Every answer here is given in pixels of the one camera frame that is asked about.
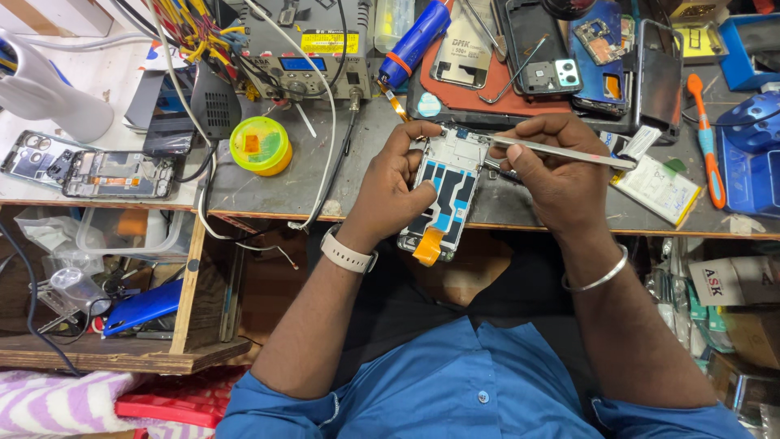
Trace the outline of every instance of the orange brush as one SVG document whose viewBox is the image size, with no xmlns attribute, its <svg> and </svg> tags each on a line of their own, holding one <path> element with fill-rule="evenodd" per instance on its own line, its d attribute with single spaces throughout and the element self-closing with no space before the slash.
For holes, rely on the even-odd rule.
<svg viewBox="0 0 780 439">
<path fill-rule="evenodd" d="M 710 187 L 710 198 L 712 204 L 718 209 L 723 209 L 726 205 L 726 192 L 723 190 L 723 181 L 721 173 L 718 170 L 718 162 L 715 160 L 714 142 L 712 140 L 712 128 L 710 120 L 704 112 L 704 101 L 701 98 L 701 91 L 704 86 L 701 79 L 695 73 L 688 76 L 688 91 L 696 99 L 696 108 L 699 110 L 699 146 L 704 153 L 704 164 L 707 168 L 707 182 Z"/>
</svg>

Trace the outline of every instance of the hand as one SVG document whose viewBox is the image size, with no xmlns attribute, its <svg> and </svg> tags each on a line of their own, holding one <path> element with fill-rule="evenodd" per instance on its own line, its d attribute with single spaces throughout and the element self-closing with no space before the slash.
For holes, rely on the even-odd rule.
<svg viewBox="0 0 780 439">
<path fill-rule="evenodd" d="M 340 243 L 367 255 L 379 241 L 397 234 L 436 201 L 436 189 L 430 180 L 409 190 L 423 156 L 421 150 L 410 151 L 409 146 L 419 136 L 440 133 L 439 125 L 424 120 L 395 127 L 368 165 L 357 201 L 336 235 Z"/>
<path fill-rule="evenodd" d="M 596 134 L 573 114 L 543 114 L 518 123 L 514 130 L 498 133 L 519 139 L 506 150 L 491 147 L 490 155 L 504 170 L 514 169 L 534 199 L 539 220 L 557 237 L 582 237 L 608 233 L 605 218 L 609 169 L 604 165 L 548 156 L 543 161 L 523 140 L 609 155 Z"/>
</svg>

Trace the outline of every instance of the watch strap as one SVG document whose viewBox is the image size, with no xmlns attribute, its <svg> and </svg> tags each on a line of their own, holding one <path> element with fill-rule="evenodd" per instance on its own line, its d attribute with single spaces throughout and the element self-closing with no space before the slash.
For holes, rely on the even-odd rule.
<svg viewBox="0 0 780 439">
<path fill-rule="evenodd" d="M 340 243 L 332 234 L 326 234 L 322 243 L 322 253 L 334 264 L 355 273 L 368 273 L 374 268 L 374 261 L 378 256 L 376 250 L 371 255 L 350 250 Z"/>
</svg>

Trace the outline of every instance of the blue shirt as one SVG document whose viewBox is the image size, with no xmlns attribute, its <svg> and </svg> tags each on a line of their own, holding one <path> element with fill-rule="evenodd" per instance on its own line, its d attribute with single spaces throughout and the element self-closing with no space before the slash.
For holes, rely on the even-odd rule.
<svg viewBox="0 0 780 439">
<path fill-rule="evenodd" d="M 655 409 L 593 400 L 617 437 L 751 438 L 722 404 Z M 247 373 L 232 389 L 218 438 L 601 437 L 582 415 L 571 377 L 534 328 L 474 331 L 467 317 L 363 364 L 352 382 L 311 401 Z"/>
</svg>

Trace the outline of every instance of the clear plastic box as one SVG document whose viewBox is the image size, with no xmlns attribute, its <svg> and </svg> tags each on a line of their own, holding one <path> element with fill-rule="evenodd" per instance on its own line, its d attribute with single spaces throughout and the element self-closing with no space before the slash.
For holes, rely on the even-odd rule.
<svg viewBox="0 0 780 439">
<path fill-rule="evenodd" d="M 155 262 L 186 262 L 194 224 L 195 215 L 191 212 L 90 207 L 84 211 L 76 245 L 94 255 L 122 255 Z M 103 233 L 103 242 L 87 234 L 89 227 Z"/>
<path fill-rule="evenodd" d="M 414 0 L 378 0 L 374 47 L 388 53 L 414 24 Z"/>
</svg>

